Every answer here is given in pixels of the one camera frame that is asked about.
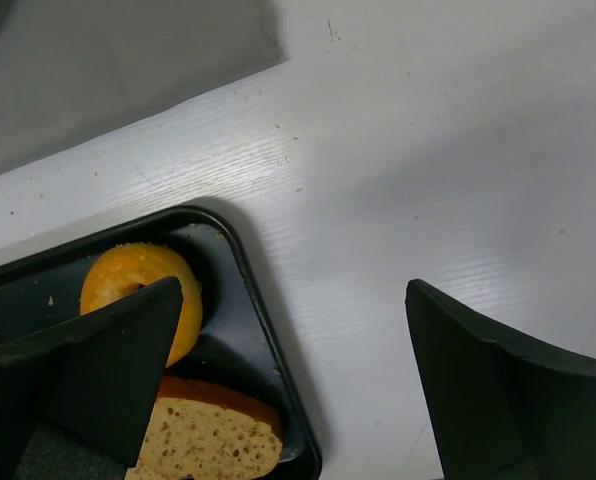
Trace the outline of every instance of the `baking tray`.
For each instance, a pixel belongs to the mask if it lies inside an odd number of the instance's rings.
[[[320,449],[242,244],[209,210],[169,208],[0,267],[0,343],[77,316],[91,265],[109,248],[129,242],[177,251],[202,284],[198,343],[172,373],[233,388],[276,408],[284,448],[281,462],[264,478],[316,480]]]

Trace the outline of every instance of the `white table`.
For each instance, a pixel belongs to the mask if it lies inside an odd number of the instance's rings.
[[[439,477],[409,279],[596,356],[596,0],[278,11],[284,64],[0,176],[0,264],[211,197],[254,257],[323,478]]]

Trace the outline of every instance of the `bagel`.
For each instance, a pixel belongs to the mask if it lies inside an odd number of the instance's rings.
[[[202,323],[200,286],[178,253],[146,243],[130,243],[106,251],[87,273],[80,314],[93,312],[165,277],[178,278],[183,296],[178,328],[167,358],[169,367],[196,344]]]

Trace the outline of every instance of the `tray rim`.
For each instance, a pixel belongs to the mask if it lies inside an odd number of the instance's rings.
[[[38,263],[46,261],[49,258],[62,256],[70,253],[73,250],[84,248],[92,241],[101,242],[104,240],[111,240],[118,234],[122,234],[123,232],[127,232],[132,229],[141,227],[146,223],[165,220],[168,217],[178,215],[191,216],[192,221],[190,221],[189,224],[206,224],[219,230],[220,233],[224,235],[225,240],[229,244],[229,247],[231,248],[234,254],[236,264],[238,265],[238,270],[245,284],[245,289],[247,290],[247,294],[249,295],[249,298],[253,304],[254,310],[258,317],[258,322],[260,323],[265,338],[267,339],[267,345],[271,350],[271,354],[276,362],[276,366],[279,368],[282,374],[281,377],[284,387],[287,391],[287,397],[289,398],[290,406],[293,409],[294,414],[298,418],[298,423],[301,425],[301,428],[304,431],[308,447],[313,455],[314,469],[309,480],[318,479],[320,477],[320,474],[322,473],[323,463],[320,446],[307,417],[307,413],[305,411],[302,400],[298,394],[298,390],[295,386],[293,377],[291,376],[291,373],[289,371],[289,367],[285,359],[285,356],[281,351],[280,342],[273,329],[269,312],[267,311],[267,307],[263,302],[260,288],[258,287],[258,284],[256,283],[256,280],[254,278],[253,269],[251,268],[251,264],[249,263],[242,240],[240,239],[236,230],[231,226],[231,224],[227,220],[225,220],[224,217],[222,217],[220,214],[206,207],[189,204],[168,207],[163,210],[159,210],[157,212],[150,213],[145,216],[138,217],[115,226],[104,228],[103,230],[100,230],[98,232],[90,233],[83,237],[79,237],[74,240],[61,243],[54,247],[50,247],[46,250],[42,250],[40,252],[33,253],[26,257],[0,265],[0,278],[12,275],[14,272],[20,269],[30,268]]]

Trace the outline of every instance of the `wooden surface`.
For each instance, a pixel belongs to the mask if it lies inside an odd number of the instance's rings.
[[[276,7],[282,65],[0,176],[0,263],[211,197],[323,478],[439,477],[409,279],[596,356],[596,0]]]

